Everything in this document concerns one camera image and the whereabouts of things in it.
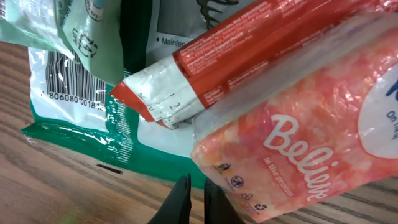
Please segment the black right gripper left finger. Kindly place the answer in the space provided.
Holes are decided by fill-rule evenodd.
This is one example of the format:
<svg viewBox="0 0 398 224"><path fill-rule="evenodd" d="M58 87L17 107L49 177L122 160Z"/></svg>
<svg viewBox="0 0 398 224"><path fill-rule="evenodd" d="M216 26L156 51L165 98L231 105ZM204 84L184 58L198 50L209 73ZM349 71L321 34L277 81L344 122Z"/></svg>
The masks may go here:
<svg viewBox="0 0 398 224"><path fill-rule="evenodd" d="M148 224L189 224L191 176L182 176Z"/></svg>

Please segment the pale green wipes sachet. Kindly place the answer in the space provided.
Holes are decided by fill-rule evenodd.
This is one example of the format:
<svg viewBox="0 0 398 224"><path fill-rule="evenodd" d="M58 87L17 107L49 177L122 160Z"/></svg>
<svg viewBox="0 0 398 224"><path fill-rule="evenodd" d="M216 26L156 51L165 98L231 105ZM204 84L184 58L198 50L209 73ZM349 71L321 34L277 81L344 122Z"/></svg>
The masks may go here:
<svg viewBox="0 0 398 224"><path fill-rule="evenodd" d="M1 0L1 40L79 59L115 86L123 79L120 0Z"/></svg>

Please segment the pink Kleenex tissue pack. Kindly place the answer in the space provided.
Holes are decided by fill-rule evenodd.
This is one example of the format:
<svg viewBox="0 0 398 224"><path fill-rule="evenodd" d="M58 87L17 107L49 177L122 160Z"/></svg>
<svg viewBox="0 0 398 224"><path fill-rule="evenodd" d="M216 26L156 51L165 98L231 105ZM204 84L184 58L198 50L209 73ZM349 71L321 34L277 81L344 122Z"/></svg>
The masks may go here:
<svg viewBox="0 0 398 224"><path fill-rule="evenodd" d="M397 174L397 14L363 12L193 122L198 168L257 222Z"/></svg>

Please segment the green 3M sponge packet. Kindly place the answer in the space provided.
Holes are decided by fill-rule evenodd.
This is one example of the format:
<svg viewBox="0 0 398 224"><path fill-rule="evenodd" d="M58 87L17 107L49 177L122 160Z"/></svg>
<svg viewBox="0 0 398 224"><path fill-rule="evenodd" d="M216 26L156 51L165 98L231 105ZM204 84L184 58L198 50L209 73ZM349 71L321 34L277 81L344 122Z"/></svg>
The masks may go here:
<svg viewBox="0 0 398 224"><path fill-rule="evenodd" d="M169 56L246 7L247 1L123 1L119 15L124 74ZM189 121L169 130L149 123L109 94L78 58L29 48L33 124L23 129L43 140L93 157L100 166L130 170L171 182L189 175L202 188L193 163Z"/></svg>

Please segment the red coffee stick sachet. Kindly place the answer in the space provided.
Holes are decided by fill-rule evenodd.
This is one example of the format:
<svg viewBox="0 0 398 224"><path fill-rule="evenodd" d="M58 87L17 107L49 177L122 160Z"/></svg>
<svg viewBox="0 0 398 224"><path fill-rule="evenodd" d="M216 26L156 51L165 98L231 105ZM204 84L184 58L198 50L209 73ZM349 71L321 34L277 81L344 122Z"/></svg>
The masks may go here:
<svg viewBox="0 0 398 224"><path fill-rule="evenodd" d="M256 1L172 55L126 77L111 94L146 121L174 129L268 63L360 11L396 11L390 0Z"/></svg>

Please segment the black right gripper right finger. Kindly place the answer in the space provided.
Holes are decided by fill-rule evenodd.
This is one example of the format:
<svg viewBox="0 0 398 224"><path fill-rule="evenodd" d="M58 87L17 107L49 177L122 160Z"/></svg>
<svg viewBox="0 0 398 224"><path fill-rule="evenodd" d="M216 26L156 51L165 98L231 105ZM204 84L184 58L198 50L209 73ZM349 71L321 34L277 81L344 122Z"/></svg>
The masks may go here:
<svg viewBox="0 0 398 224"><path fill-rule="evenodd" d="M207 178L204 189L204 224L245 224L221 187Z"/></svg>

